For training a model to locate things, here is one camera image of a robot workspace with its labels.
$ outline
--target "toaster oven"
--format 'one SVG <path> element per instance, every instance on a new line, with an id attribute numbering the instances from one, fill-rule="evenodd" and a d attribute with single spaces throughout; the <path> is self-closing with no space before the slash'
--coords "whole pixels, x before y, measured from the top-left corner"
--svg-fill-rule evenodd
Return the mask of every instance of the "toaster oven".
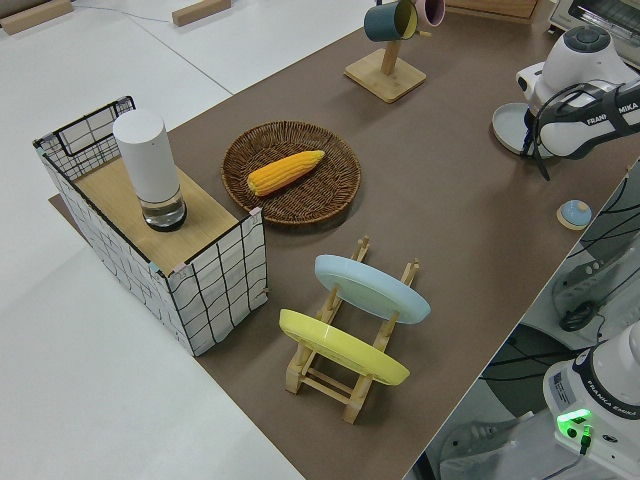
<path id="1" fill-rule="evenodd" d="M 550 22 L 563 30 L 589 24 L 604 28 L 618 55 L 640 68 L 640 0 L 558 0 Z"/>

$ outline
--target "brown tabletop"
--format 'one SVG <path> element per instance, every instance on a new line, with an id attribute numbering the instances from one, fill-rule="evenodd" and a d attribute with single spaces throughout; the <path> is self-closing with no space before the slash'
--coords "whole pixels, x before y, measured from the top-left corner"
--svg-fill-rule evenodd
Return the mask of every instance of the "brown tabletop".
<path id="1" fill-rule="evenodd" d="M 267 227 L 269 301 L 198 358 L 310 480 L 402 478 L 578 240 L 556 209 L 581 199 L 597 211 L 640 151 L 634 136 L 583 160 L 553 160 L 546 182 L 496 141 L 494 110 L 523 101 L 516 72 L 543 61 L 557 38 L 546 33 L 551 5 L 541 3 L 533 25 L 451 14 L 433 38 L 404 42 L 400 57 L 427 80 L 394 104 L 343 75 L 381 46 L 360 30 L 170 132 L 178 165 L 236 215 L 220 165 L 256 125 L 314 123 L 359 157 L 362 184 L 346 220 L 312 232 Z M 315 314 L 326 295 L 315 257 L 348 256 L 364 234 L 368 263 L 391 275 L 420 259 L 414 288 L 433 311 L 396 328 L 387 352 L 411 376 L 398 387 L 374 384 L 352 426 L 329 397 L 284 390 L 295 344 L 278 312 Z M 365 340 L 378 328 L 349 306 L 334 325 Z"/>

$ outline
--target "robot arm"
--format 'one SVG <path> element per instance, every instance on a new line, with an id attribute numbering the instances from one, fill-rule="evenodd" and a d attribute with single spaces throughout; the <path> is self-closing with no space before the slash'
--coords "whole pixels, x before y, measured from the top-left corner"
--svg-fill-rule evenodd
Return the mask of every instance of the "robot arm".
<path id="1" fill-rule="evenodd" d="M 521 155 L 534 157 L 547 179 L 543 155 L 583 158 L 600 143 L 640 131 L 640 76 L 602 28 L 569 30 L 545 62 L 516 79 L 529 104 Z"/>
<path id="2" fill-rule="evenodd" d="M 626 480 L 640 479 L 640 322 L 549 368 L 543 383 L 561 445 Z"/>
<path id="3" fill-rule="evenodd" d="M 640 131 L 640 80 L 621 86 L 594 80 L 540 111 L 536 136 L 550 153 L 583 158 L 600 143 Z"/>

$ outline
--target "corn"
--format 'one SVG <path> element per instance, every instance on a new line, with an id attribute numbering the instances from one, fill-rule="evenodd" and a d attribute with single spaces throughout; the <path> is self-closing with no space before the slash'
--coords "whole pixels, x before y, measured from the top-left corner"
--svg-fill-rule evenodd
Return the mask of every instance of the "corn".
<path id="1" fill-rule="evenodd" d="M 290 155 L 251 172 L 247 177 L 247 185 L 259 197 L 269 195 L 313 170 L 323 157 L 323 150 L 307 150 Z"/>

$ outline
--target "round woven tray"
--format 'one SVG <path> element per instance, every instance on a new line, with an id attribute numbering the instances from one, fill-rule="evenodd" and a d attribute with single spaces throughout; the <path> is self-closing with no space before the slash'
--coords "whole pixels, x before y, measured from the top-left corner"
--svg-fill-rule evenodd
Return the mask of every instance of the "round woven tray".
<path id="1" fill-rule="evenodd" d="M 264 197 L 255 196 L 247 176 L 257 168 L 305 150 L 324 150 L 311 172 Z M 231 198 L 263 218 L 282 225 L 310 225 L 342 212 L 360 186 L 360 164 L 334 133 L 304 122 L 280 121 L 257 126 L 238 137 L 222 163 L 222 181 Z"/>

